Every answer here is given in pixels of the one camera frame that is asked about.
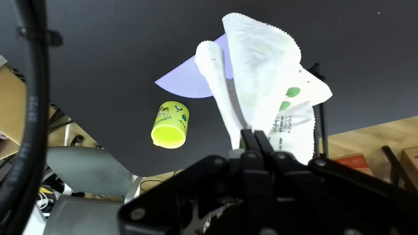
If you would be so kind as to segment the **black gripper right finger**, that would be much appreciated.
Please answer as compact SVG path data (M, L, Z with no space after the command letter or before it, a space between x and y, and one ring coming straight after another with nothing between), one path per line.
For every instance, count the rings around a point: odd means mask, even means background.
M256 130L255 137L263 154L271 155L275 152L275 148L272 147L267 134L263 130Z

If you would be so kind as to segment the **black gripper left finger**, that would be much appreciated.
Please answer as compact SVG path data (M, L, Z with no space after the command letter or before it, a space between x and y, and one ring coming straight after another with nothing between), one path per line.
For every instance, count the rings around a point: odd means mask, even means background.
M251 129L241 130L241 147L260 151L259 132Z

